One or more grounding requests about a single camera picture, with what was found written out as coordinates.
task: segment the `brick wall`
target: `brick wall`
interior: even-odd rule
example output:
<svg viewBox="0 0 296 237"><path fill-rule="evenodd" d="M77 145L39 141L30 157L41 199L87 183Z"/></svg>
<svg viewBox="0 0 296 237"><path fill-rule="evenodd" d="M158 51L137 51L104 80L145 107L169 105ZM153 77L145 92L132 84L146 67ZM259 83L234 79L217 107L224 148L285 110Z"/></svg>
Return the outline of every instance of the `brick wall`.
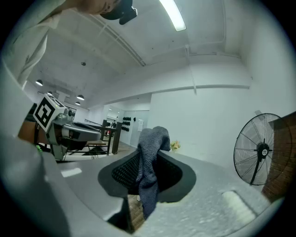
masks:
<svg viewBox="0 0 296 237"><path fill-rule="evenodd" d="M285 116L283 119L290 128L292 141L288 130L283 128L282 125L277 125L275 121L274 152L267 184L262 189L262 193L271 202L285 196L296 172L296 112Z"/></svg>

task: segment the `white cube with black marker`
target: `white cube with black marker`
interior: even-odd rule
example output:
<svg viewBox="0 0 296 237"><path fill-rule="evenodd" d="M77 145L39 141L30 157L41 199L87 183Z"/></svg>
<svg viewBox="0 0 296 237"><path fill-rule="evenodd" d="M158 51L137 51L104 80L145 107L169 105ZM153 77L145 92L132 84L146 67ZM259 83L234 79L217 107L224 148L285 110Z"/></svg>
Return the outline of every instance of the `white cube with black marker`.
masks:
<svg viewBox="0 0 296 237"><path fill-rule="evenodd" d="M58 114L64 113L65 109L67 109L67 107L54 96L45 94L34 111L33 117L47 133L52 121L56 119Z"/></svg>

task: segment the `dark gray towel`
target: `dark gray towel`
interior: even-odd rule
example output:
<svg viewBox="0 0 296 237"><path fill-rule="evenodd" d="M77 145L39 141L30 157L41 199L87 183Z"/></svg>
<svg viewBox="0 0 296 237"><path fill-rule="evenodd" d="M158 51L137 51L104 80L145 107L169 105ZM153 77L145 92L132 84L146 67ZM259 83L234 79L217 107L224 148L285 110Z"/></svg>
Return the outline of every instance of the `dark gray towel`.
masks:
<svg viewBox="0 0 296 237"><path fill-rule="evenodd" d="M159 150L170 150L170 137L167 129L163 127L143 129L138 149L140 150L140 165L136 182L139 183L144 218L147 219L155 209L159 191L153 164L156 164L156 155Z"/></svg>

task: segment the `black industrial fan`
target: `black industrial fan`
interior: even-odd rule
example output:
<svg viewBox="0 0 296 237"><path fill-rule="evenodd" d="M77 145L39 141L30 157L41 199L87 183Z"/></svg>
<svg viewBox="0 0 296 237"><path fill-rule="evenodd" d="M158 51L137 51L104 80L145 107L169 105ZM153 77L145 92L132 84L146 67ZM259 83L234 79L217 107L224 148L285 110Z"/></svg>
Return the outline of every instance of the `black industrial fan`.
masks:
<svg viewBox="0 0 296 237"><path fill-rule="evenodd" d="M291 150L292 136L284 120L271 113L258 115L236 139L235 170L250 185L264 185L282 173Z"/></svg>

